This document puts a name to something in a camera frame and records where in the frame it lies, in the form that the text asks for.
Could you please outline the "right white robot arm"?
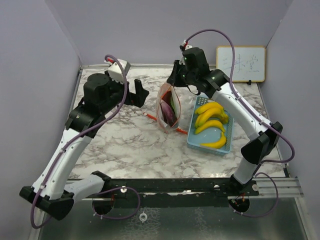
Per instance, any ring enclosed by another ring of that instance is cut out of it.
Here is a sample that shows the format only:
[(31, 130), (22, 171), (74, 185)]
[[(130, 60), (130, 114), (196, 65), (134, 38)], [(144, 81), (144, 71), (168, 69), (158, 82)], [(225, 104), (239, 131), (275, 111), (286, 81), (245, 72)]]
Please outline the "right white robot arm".
[(276, 147), (283, 126), (260, 115), (237, 92), (223, 71), (210, 70), (205, 53), (199, 47), (182, 50), (182, 59), (174, 61), (167, 82), (175, 87), (195, 86), (199, 93), (222, 105), (246, 133), (249, 142), (241, 148), (242, 159), (229, 184), (234, 195), (242, 195), (262, 160)]

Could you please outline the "green leaf vegetable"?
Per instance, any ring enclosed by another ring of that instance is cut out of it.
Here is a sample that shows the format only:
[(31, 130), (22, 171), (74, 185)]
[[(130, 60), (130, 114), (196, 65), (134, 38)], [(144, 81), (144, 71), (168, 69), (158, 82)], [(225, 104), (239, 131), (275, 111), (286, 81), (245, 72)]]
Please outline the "green leaf vegetable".
[(170, 107), (171, 107), (172, 111), (173, 111), (174, 113), (176, 113), (175, 101), (174, 101), (174, 98), (173, 98), (172, 95), (171, 95), (171, 97), (170, 97)]

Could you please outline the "red orange papaya slice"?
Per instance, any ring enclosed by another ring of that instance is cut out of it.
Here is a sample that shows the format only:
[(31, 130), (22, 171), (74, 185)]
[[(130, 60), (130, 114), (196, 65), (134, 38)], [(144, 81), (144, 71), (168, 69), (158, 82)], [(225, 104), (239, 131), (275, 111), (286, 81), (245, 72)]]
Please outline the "red orange papaya slice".
[(161, 99), (166, 102), (168, 105), (171, 104), (173, 97), (172, 97), (172, 91), (168, 90), (166, 93), (163, 94), (163, 96), (161, 97)]

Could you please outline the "purple eggplant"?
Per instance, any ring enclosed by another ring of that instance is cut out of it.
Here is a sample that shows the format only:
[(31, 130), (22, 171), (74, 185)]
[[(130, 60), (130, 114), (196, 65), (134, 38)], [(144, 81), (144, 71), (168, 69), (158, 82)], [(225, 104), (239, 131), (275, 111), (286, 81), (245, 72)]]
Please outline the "purple eggplant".
[(175, 113), (173, 112), (171, 106), (167, 104), (165, 101), (160, 101), (160, 108), (163, 116), (163, 120), (166, 124), (168, 124), (170, 127), (172, 127), (175, 122), (177, 121), (177, 117)]

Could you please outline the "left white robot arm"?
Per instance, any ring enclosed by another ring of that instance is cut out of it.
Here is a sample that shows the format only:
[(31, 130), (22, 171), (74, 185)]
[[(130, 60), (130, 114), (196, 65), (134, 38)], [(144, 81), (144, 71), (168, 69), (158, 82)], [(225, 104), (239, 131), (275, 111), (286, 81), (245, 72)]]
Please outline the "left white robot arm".
[(149, 91), (139, 79), (134, 80), (135, 92), (105, 73), (95, 73), (83, 85), (83, 97), (65, 123), (60, 143), (41, 176), (24, 186), (19, 195), (52, 218), (60, 221), (74, 204), (90, 195), (103, 198), (111, 190), (110, 177), (95, 171), (89, 177), (67, 184), (69, 175), (82, 152), (105, 124), (105, 115), (122, 105), (141, 108)]

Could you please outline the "clear orange zip bag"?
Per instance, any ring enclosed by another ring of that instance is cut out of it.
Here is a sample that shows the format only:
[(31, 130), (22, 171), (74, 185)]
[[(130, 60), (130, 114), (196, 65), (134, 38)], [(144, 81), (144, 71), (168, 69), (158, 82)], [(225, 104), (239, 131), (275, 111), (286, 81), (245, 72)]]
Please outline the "clear orange zip bag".
[(179, 127), (181, 118), (181, 102), (175, 91), (175, 88), (164, 83), (156, 98), (156, 121), (163, 132), (168, 134)]
[[(151, 115), (151, 114), (149, 114), (149, 113), (143, 112), (143, 115), (146, 116), (146, 117), (148, 117), (148, 118), (150, 118), (150, 119), (152, 119), (152, 120), (155, 120), (156, 122), (158, 121), (155, 116), (153, 116), (153, 115)], [(180, 127), (172, 128), (172, 127), (170, 127), (168, 124), (166, 124), (164, 120), (161, 120), (161, 122), (162, 122), (164, 125), (166, 125), (167, 127), (169, 127), (170, 130), (175, 130), (175, 131), (177, 131), (177, 132), (179, 132), (179, 133), (182, 133), (182, 134), (184, 134), (184, 135), (187, 135), (187, 134), (188, 134), (188, 132), (187, 132), (186, 130), (181, 129)]]

